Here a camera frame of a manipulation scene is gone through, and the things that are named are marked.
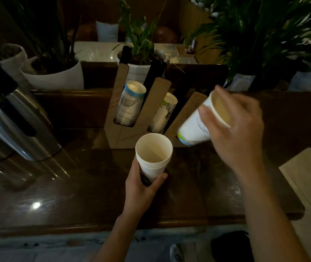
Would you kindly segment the person's dark trouser leg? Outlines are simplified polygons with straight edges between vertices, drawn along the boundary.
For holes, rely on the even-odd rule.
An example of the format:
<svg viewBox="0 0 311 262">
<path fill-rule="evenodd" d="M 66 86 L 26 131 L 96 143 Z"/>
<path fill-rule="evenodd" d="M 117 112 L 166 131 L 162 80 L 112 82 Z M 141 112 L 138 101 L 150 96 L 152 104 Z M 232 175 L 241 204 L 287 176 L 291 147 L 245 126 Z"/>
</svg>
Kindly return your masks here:
<svg viewBox="0 0 311 262">
<path fill-rule="evenodd" d="M 210 246 L 215 262 L 255 262 L 246 231 L 223 234 L 211 240 Z"/>
</svg>

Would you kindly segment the white cushion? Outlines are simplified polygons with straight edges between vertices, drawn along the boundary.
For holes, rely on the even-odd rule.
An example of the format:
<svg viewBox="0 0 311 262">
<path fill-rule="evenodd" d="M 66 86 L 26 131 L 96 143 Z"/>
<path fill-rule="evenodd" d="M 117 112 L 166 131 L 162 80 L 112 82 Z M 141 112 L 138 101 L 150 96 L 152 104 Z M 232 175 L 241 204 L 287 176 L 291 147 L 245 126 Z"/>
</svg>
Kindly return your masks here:
<svg viewBox="0 0 311 262">
<path fill-rule="evenodd" d="M 108 24 L 96 21 L 98 42 L 116 43 L 118 42 L 118 24 Z"/>
</svg>

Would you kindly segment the person's right forearm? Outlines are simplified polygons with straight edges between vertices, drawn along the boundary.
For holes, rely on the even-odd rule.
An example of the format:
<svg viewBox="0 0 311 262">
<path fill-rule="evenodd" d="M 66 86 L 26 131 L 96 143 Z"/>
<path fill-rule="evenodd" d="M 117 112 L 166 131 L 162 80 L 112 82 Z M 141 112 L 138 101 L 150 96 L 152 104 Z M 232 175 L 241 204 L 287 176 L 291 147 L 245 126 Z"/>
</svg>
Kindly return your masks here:
<svg viewBox="0 0 311 262">
<path fill-rule="evenodd" d="M 236 172 L 255 262 L 311 262 L 263 165 Z"/>
</svg>

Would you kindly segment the green broad-leaf plant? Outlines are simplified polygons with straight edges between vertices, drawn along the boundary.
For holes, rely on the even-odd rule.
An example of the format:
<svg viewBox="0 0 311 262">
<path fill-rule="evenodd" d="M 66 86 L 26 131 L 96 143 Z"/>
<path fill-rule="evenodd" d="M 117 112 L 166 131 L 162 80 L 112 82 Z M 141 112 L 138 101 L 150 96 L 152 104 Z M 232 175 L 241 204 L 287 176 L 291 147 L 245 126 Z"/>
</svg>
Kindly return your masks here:
<svg viewBox="0 0 311 262">
<path fill-rule="evenodd" d="M 165 8 L 167 0 L 165 0 L 161 12 L 156 20 L 149 25 L 146 23 L 146 17 L 134 19 L 131 7 L 126 0 L 119 0 L 119 9 L 121 12 L 119 25 L 126 33 L 126 41 L 124 44 L 131 49 L 131 64 L 133 65 L 151 65 L 155 60 L 169 62 L 169 57 L 163 52 L 157 52 L 153 42 L 153 34 L 156 30 L 158 21 Z"/>
</svg>

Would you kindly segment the person's left hand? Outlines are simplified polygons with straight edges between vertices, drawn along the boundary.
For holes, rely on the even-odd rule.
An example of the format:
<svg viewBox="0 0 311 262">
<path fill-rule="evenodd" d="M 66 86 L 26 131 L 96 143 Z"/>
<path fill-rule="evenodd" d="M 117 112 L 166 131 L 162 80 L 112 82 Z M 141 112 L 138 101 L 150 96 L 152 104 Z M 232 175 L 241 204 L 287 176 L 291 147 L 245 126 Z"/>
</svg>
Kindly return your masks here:
<svg viewBox="0 0 311 262">
<path fill-rule="evenodd" d="M 148 194 L 148 186 L 141 181 L 140 165 L 134 157 L 125 182 L 123 215 L 140 219 L 150 207 L 155 194 Z"/>
</svg>

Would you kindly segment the white cup with green band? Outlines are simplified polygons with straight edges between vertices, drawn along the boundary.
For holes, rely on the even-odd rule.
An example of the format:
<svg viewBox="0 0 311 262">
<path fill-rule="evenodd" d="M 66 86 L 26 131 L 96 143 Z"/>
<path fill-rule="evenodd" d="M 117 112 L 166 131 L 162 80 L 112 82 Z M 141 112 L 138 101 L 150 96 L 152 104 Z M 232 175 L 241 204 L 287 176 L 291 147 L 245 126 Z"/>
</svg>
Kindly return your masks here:
<svg viewBox="0 0 311 262">
<path fill-rule="evenodd" d="M 212 111 L 220 125 L 226 128 L 231 127 L 231 114 L 227 109 L 227 105 L 215 90 L 210 93 L 202 105 L 207 106 Z M 209 131 L 201 121 L 198 110 L 195 110 L 181 125 L 177 137 L 186 146 L 197 145 L 210 139 Z"/>
</svg>

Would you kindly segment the person's left forearm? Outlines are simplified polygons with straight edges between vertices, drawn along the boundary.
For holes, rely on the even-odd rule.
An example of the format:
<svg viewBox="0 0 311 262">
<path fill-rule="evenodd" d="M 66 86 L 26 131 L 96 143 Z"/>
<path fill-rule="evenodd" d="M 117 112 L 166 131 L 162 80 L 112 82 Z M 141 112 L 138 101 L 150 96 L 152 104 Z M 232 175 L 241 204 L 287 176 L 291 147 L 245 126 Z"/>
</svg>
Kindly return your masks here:
<svg viewBox="0 0 311 262">
<path fill-rule="evenodd" d="M 91 262 L 125 262 L 141 213 L 123 212 Z"/>
</svg>

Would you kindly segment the dark leafy plant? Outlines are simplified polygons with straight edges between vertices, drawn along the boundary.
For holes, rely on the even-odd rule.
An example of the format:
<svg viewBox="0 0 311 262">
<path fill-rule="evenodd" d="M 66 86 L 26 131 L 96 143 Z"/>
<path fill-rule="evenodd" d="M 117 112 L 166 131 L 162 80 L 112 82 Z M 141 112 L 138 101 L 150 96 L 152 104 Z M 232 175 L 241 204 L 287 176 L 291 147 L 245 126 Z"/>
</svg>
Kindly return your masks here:
<svg viewBox="0 0 311 262">
<path fill-rule="evenodd" d="M 0 1 L 31 44 L 37 57 L 30 64 L 35 75 L 60 73 L 78 64 L 74 44 L 81 19 L 70 40 L 57 0 Z"/>
</svg>

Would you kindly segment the white glossy plant pot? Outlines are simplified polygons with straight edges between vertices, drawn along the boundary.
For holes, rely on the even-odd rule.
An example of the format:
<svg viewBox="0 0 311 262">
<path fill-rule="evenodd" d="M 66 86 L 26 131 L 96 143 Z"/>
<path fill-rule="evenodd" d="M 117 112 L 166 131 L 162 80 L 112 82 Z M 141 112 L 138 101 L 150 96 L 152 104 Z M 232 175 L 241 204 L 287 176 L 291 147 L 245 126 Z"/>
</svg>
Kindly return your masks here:
<svg viewBox="0 0 311 262">
<path fill-rule="evenodd" d="M 231 82 L 226 80 L 223 88 L 232 92 L 248 91 L 256 75 L 236 74 Z"/>
</svg>

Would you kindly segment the insect print paper cup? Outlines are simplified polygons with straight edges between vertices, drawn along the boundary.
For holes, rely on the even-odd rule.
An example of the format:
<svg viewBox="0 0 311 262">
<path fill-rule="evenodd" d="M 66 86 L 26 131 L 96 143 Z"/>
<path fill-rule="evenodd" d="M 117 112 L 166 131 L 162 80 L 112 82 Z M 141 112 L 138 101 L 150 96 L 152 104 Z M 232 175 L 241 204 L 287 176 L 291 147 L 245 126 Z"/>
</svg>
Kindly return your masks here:
<svg viewBox="0 0 311 262">
<path fill-rule="evenodd" d="M 177 103 L 177 98 L 170 92 L 167 92 L 147 131 L 162 134 Z"/>
</svg>

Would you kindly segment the small white plant pot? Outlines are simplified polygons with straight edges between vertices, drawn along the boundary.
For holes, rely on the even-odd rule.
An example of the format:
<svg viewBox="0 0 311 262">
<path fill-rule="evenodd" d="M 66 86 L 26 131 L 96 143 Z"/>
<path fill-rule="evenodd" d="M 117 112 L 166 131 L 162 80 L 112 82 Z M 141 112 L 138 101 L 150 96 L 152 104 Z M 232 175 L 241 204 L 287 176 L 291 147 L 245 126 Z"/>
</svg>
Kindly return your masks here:
<svg viewBox="0 0 311 262">
<path fill-rule="evenodd" d="M 21 88 L 27 88 L 28 90 L 34 89 L 33 85 L 29 83 L 20 71 L 20 67 L 28 59 L 25 49 L 20 45 L 12 43 L 5 43 L 5 46 L 6 48 L 11 48 L 18 53 L 15 53 L 15 55 L 10 58 L 0 61 L 3 70 L 10 75 Z"/>
</svg>

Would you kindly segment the stack of white paper cups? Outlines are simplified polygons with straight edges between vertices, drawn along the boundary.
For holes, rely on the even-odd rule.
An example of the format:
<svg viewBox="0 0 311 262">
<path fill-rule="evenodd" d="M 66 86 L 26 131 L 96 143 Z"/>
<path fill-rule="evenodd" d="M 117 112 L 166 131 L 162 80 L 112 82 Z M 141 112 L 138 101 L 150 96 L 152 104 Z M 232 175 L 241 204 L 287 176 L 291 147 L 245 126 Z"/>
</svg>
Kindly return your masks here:
<svg viewBox="0 0 311 262">
<path fill-rule="evenodd" d="M 150 186 L 165 172 L 173 153 L 171 141 L 159 133 L 148 133 L 136 143 L 136 159 L 140 165 L 141 180 Z"/>
</svg>

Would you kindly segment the stainless steel hot water urn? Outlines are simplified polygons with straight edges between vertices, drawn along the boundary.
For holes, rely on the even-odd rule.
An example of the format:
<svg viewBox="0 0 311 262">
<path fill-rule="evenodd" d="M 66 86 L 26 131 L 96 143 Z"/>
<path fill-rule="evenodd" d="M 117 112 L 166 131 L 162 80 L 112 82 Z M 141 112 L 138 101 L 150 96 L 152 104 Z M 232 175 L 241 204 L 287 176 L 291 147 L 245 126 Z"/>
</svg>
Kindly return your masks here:
<svg viewBox="0 0 311 262">
<path fill-rule="evenodd" d="M 44 109 L 1 64 L 0 140 L 29 161 L 45 160 L 62 149 Z"/>
</svg>

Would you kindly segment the cardboard cup holder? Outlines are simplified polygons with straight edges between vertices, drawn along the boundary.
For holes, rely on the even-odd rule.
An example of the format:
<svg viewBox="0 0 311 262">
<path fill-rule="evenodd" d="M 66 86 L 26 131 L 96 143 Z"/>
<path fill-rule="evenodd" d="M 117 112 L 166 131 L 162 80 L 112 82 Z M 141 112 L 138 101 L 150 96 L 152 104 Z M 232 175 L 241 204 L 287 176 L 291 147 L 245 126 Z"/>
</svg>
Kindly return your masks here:
<svg viewBox="0 0 311 262">
<path fill-rule="evenodd" d="M 133 127 L 127 127 L 114 123 L 118 104 L 128 73 L 128 65 L 120 63 L 114 82 L 114 88 L 105 120 L 104 131 L 111 149 L 134 149 L 138 139 L 149 132 L 147 131 L 153 117 L 160 107 L 171 82 L 163 78 L 156 78 L 144 107 Z M 165 136 L 171 141 L 175 148 L 186 148 L 187 146 L 177 139 L 177 131 L 186 119 L 207 99 L 207 96 L 200 92 L 193 92 L 174 121 L 165 132 Z"/>
</svg>

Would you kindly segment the round white plant pot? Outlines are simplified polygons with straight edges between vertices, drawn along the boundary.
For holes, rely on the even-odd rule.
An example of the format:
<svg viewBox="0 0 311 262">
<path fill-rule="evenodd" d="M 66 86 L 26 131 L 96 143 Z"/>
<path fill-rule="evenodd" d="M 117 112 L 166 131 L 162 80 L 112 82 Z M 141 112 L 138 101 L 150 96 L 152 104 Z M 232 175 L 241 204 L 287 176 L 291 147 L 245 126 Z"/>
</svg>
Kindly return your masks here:
<svg viewBox="0 0 311 262">
<path fill-rule="evenodd" d="M 162 50 L 155 50 L 155 57 L 159 60 L 165 60 L 167 62 L 168 57 L 166 53 Z M 148 75 L 150 65 L 135 65 L 131 64 L 131 60 L 128 63 L 128 74 L 126 82 L 128 81 L 137 81 L 141 84 L 144 84 L 146 76 Z"/>
</svg>

